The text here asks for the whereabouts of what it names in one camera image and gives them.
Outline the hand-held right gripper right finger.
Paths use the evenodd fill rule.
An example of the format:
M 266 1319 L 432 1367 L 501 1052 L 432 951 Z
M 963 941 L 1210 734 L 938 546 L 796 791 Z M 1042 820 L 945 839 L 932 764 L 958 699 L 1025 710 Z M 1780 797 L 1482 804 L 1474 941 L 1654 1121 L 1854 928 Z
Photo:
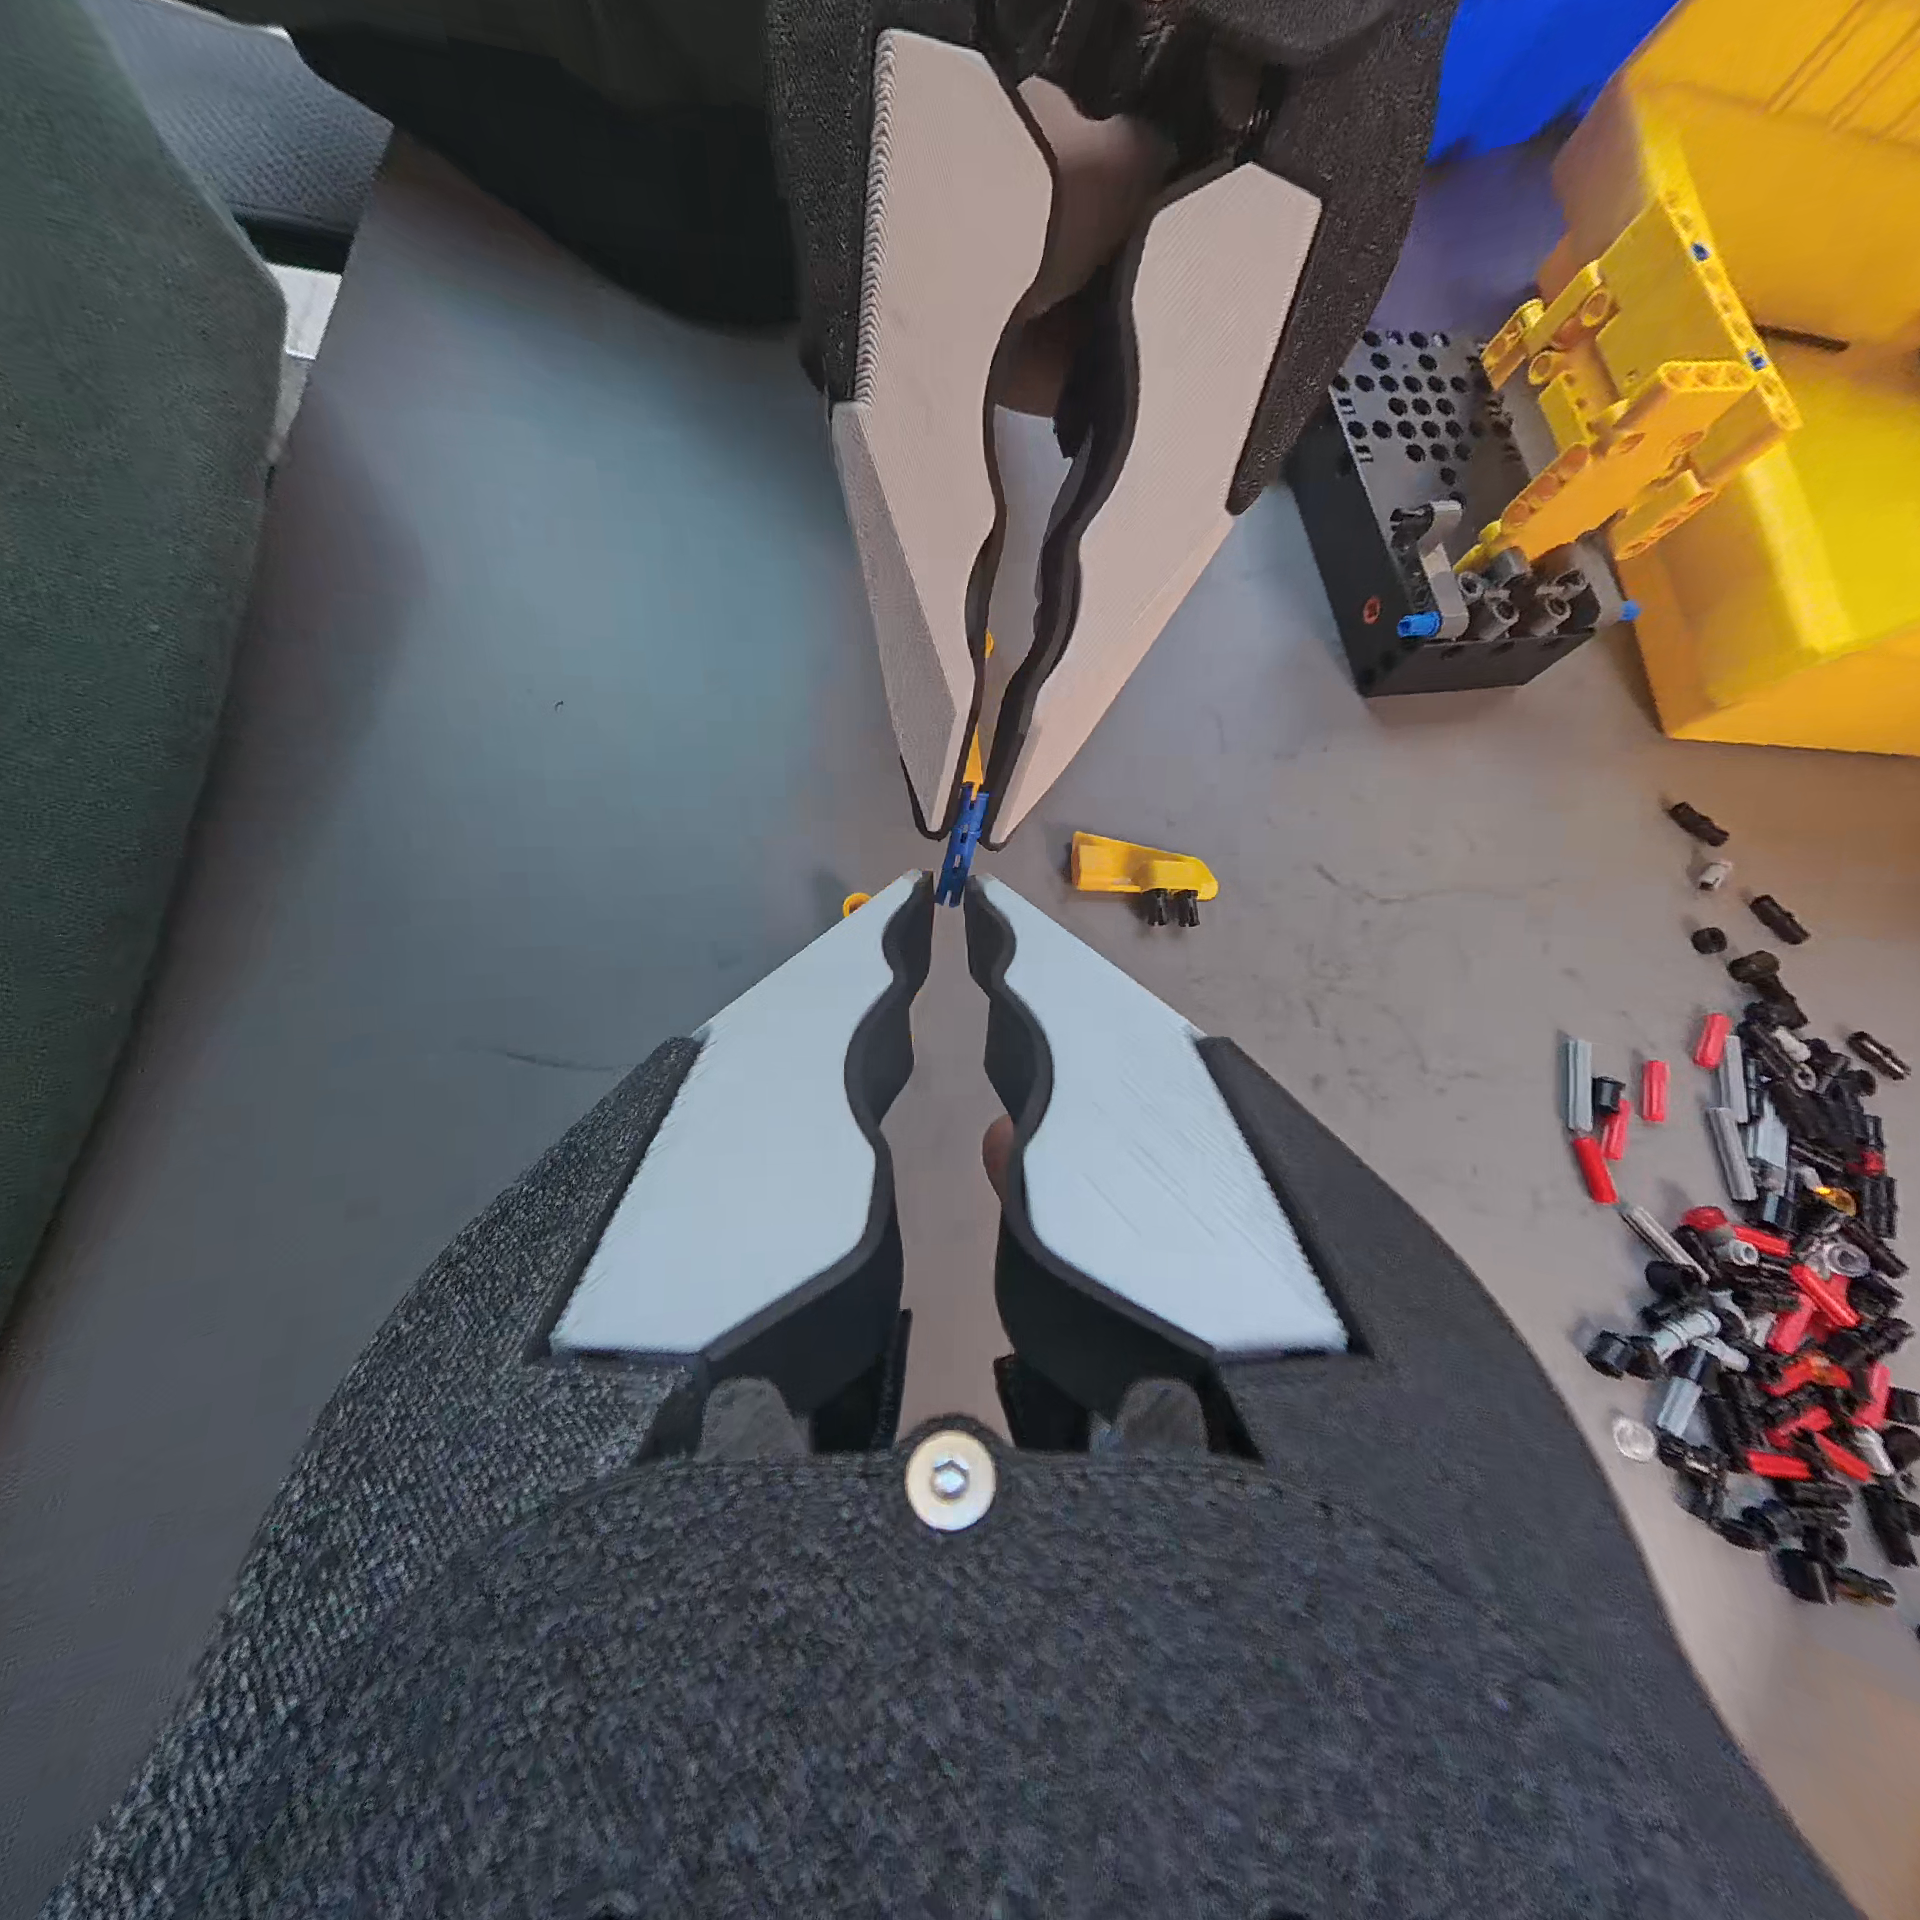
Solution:
M 1031 1261 L 1204 1360 L 1342 1356 L 1204 1031 L 998 877 L 970 882 L 968 951 Z

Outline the black and yellow lego assembly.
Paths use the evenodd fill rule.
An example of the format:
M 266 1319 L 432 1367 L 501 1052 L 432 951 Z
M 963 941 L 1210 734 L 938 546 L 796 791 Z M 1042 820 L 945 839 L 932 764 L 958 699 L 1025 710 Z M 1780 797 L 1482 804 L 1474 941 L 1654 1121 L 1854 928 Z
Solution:
M 1366 329 L 1288 459 L 1354 687 L 1539 679 L 1795 425 L 1687 181 L 1490 340 Z

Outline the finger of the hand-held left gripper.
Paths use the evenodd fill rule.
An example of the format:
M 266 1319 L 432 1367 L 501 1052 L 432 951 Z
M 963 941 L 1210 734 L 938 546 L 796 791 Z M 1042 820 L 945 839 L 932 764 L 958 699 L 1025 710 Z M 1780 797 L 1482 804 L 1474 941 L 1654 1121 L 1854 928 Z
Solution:
M 981 839 L 1042 804 L 1226 542 L 1324 201 L 1243 160 L 1167 189 L 1091 325 L 1086 431 L 1044 520 Z
M 886 30 L 852 391 L 830 439 L 925 832 L 955 823 L 981 708 L 1004 547 L 990 389 L 1053 213 L 1044 139 L 990 58 Z

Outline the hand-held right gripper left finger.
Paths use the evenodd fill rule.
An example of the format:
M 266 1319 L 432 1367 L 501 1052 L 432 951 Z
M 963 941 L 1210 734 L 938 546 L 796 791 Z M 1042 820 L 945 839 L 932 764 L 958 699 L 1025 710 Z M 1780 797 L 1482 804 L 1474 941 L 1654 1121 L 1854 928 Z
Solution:
M 694 1028 L 694 1053 L 554 1321 L 559 1356 L 719 1360 L 857 1252 L 877 1122 L 848 1060 L 919 993 L 932 876 L 898 876 Z

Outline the yellow curved lego panel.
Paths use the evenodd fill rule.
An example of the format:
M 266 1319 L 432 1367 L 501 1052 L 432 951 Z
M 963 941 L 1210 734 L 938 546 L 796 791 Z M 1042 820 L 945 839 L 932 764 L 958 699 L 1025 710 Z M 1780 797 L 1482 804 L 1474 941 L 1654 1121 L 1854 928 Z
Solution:
M 1141 896 L 1146 891 L 1218 896 L 1218 877 L 1209 862 L 1144 842 L 1122 842 L 1091 830 L 1069 839 L 1069 882 L 1086 893 Z

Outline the grey mesh chair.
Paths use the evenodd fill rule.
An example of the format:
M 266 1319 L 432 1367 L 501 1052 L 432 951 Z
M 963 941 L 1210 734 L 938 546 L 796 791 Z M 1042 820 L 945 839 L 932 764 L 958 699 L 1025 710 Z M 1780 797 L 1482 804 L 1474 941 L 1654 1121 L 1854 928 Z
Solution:
M 343 273 L 393 126 L 280 30 L 190 3 L 81 3 L 158 135 L 278 267 Z

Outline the blue plastic bin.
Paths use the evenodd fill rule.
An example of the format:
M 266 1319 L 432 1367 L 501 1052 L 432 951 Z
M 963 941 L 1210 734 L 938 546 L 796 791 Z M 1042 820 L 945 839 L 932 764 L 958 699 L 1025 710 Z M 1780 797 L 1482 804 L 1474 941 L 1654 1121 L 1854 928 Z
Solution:
M 1460 3 L 1430 162 L 1518 148 L 1582 116 L 1676 3 Z

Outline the pile of small lego connectors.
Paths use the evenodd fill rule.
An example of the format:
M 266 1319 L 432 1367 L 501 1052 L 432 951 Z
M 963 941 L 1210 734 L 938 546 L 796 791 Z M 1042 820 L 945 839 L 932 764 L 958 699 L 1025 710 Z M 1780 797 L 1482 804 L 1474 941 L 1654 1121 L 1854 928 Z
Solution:
M 1645 1252 L 1633 1321 L 1597 1327 L 1585 1360 L 1642 1387 L 1615 1449 L 1660 1462 L 1715 1538 L 1769 1560 L 1800 1604 L 1892 1610 L 1898 1572 L 1916 1572 L 1916 1387 L 1898 1378 L 1916 1352 L 1916 1264 L 1881 1093 L 1912 1066 L 1868 1028 L 1814 1031 L 1783 973 L 1813 930 L 1769 891 L 1740 905 L 1762 942 L 1721 918 L 1687 923 L 1728 981 L 1681 1053 L 1716 1194 L 1670 1213 L 1629 1199 L 1633 1138 L 1676 1122 L 1676 1066 L 1642 1052 L 1602 1073 L 1588 1037 L 1558 1034 L 1576 1179 Z

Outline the person's left hand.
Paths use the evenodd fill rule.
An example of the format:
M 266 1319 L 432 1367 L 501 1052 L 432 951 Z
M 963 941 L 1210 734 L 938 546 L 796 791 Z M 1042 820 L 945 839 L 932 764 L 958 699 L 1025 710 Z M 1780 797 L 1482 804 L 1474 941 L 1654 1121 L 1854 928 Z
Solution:
M 1180 149 L 1146 116 L 1091 116 L 1044 79 L 1025 82 L 1018 95 L 1047 148 L 1055 201 L 1039 277 L 1016 309 L 1012 369 L 996 385 L 996 403 L 1055 416 L 1107 272 L 1172 175 Z

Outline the person's left forearm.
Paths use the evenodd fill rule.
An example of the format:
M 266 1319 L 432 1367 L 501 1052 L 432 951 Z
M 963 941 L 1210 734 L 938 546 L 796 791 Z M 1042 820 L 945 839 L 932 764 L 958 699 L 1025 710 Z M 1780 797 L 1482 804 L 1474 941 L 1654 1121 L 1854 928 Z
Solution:
M 694 322 L 787 325 L 795 237 L 765 3 L 209 3 L 618 288 Z

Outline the yellow plastic bin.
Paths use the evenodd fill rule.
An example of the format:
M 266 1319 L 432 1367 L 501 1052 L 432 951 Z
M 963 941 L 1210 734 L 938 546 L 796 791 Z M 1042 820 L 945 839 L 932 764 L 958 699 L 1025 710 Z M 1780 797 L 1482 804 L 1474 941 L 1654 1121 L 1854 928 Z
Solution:
M 1690 198 L 1795 425 L 1622 560 L 1671 736 L 1916 754 L 1916 3 L 1677 3 L 1554 160 L 1542 297 Z

